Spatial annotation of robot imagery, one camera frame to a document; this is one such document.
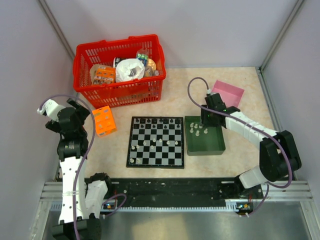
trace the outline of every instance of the red plastic shopping basket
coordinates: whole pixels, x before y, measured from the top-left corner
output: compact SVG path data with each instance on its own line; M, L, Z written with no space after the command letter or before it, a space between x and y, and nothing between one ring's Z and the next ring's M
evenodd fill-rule
M135 58L137 51L148 49L154 60L158 76L140 80L92 85L90 69L94 64L112 66L115 57ZM73 88L96 108L112 107L158 101L163 80L166 78L165 56L158 36L130 36L117 41L98 41L78 45L73 62Z

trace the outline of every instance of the green box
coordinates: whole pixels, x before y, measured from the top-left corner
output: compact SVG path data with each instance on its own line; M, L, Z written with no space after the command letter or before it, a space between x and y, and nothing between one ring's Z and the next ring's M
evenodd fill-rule
M222 127L203 126L203 128L193 128L193 133L190 132L190 124L201 124L200 116L185 116L184 129L186 140L186 153L189 156L208 156L221 155L226 150ZM200 135L196 136L196 131L200 131Z

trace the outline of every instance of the white cable tie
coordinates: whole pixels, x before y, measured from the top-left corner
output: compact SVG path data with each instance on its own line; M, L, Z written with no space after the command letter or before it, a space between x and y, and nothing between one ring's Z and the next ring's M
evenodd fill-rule
M246 136L245 136L245 134L246 134L246 126L248 125L248 124L251 124L251 123L253 123L254 121L250 121L250 122L246 122L245 123L245 125L244 125L244 128L243 128L243 137L245 138Z
M250 127L250 129L249 129L249 142L250 142L250 136L251 136L250 133L251 133L252 128L255 127L255 126L257 126L257 125L259 125L259 123L258 123L258 122L255 122L255 121L252 121L251 123L250 123L251 127Z
M80 191L66 191L62 193L63 197L79 195Z

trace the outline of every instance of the beige floor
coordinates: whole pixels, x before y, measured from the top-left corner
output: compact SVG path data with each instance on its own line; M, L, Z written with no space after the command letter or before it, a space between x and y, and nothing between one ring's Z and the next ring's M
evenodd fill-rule
M184 169L127 168L129 135L132 116L197 116L200 109L188 98L187 85L194 77L206 79L212 88L216 80L243 88L239 104L241 111L252 120L272 128L267 104L254 67L172 68L167 69L160 101L112 108L117 132L96 137L89 153L85 176L106 172L112 178L159 177L233 177L259 163L259 151L237 133L223 129L226 151L219 156L188 156L185 150ZM206 87L195 81L193 98L204 104ZM85 129L92 134L92 120L87 118Z

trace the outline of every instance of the black and white checkerboard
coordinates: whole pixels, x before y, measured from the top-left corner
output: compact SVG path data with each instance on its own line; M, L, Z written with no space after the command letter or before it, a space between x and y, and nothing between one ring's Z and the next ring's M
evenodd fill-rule
M183 169L185 167L183 117L132 117L126 166Z

